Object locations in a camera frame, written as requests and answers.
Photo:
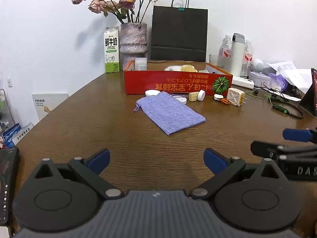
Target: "vase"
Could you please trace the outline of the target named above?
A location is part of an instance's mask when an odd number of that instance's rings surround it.
[[[147,52],[147,38],[145,23],[128,22],[121,25],[120,54],[121,67],[135,58],[145,57]]]

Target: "pumpkin illustration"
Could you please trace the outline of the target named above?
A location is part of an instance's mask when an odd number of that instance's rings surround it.
[[[223,92],[228,90],[229,86],[229,79],[225,76],[220,76],[215,79],[214,83],[212,84],[212,90],[216,94],[222,94]]]

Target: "gray ribbed surface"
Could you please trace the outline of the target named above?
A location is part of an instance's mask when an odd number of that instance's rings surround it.
[[[16,238],[299,238],[291,230],[249,234],[217,218],[205,201],[183,191],[130,191],[125,198],[107,201],[85,225],[58,234],[22,229]]]

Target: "wooden table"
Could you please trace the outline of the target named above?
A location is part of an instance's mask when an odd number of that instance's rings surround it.
[[[101,176],[123,191],[188,191],[212,176],[203,163],[206,148],[258,163],[261,158],[250,152],[253,140],[295,145],[283,140],[285,128],[317,126],[317,119],[307,112],[305,119],[297,120],[271,109],[264,99],[247,96],[246,104],[235,107],[207,96],[203,102],[187,103],[206,122],[167,136],[142,110],[134,112],[141,97],[125,94],[122,72],[103,74],[77,91],[18,143],[21,164],[17,189],[44,157],[62,163],[108,148],[111,162]],[[299,193],[315,194],[313,184],[297,183],[295,187]],[[301,220],[301,216],[297,231],[309,234],[317,220],[317,200],[303,204],[302,215],[309,214],[309,219]]]

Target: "thermos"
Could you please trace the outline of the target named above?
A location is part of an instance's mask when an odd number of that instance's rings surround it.
[[[240,77],[245,49],[245,38],[239,33],[234,33],[232,37],[231,62],[228,71]]]

